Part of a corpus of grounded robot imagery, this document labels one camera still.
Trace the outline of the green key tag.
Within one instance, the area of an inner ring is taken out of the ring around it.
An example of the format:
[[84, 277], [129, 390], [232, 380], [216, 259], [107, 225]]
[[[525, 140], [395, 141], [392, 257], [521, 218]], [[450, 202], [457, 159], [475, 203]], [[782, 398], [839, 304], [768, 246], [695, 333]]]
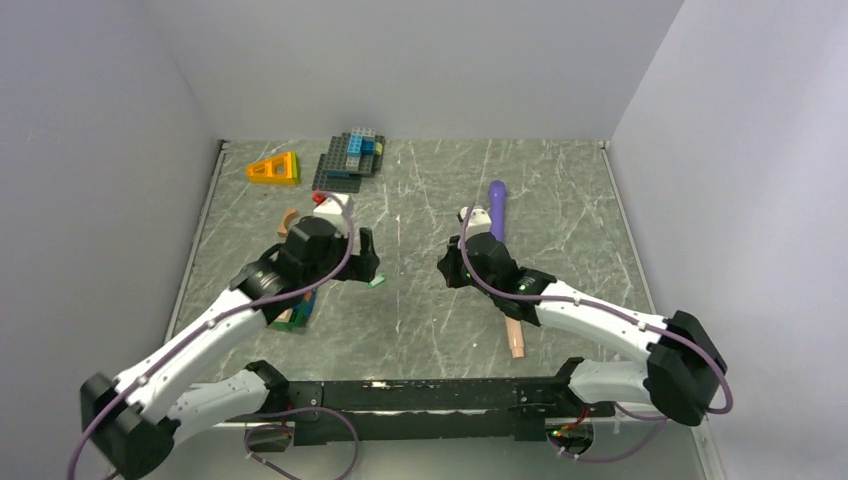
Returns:
[[373, 280], [371, 280], [367, 286], [369, 288], [375, 288], [386, 281], [386, 276], [383, 274], [377, 275]]

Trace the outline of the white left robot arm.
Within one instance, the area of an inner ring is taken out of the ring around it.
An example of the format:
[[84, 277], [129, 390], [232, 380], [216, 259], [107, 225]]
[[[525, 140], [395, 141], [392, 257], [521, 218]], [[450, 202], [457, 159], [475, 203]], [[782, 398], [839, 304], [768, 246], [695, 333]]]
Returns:
[[110, 379], [97, 373], [80, 388], [84, 438], [124, 479], [153, 472], [182, 441], [245, 415], [264, 420], [293, 408], [289, 380], [266, 361], [197, 388], [197, 377], [242, 341], [330, 281], [368, 283], [380, 259], [373, 232], [352, 223], [301, 218], [282, 243], [245, 265], [213, 304], [156, 352]]

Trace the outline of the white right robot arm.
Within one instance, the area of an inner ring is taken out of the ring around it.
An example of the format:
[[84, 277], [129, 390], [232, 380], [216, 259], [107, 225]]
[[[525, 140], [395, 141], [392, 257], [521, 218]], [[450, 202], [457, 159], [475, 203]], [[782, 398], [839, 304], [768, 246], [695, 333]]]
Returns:
[[700, 320], [678, 310], [670, 317], [600, 300], [555, 276], [521, 267], [488, 232], [448, 241], [437, 263], [449, 288], [473, 287], [507, 317], [562, 330], [608, 347], [619, 361], [570, 359], [551, 390], [562, 414], [588, 404], [650, 405], [681, 425], [733, 407], [727, 364]]

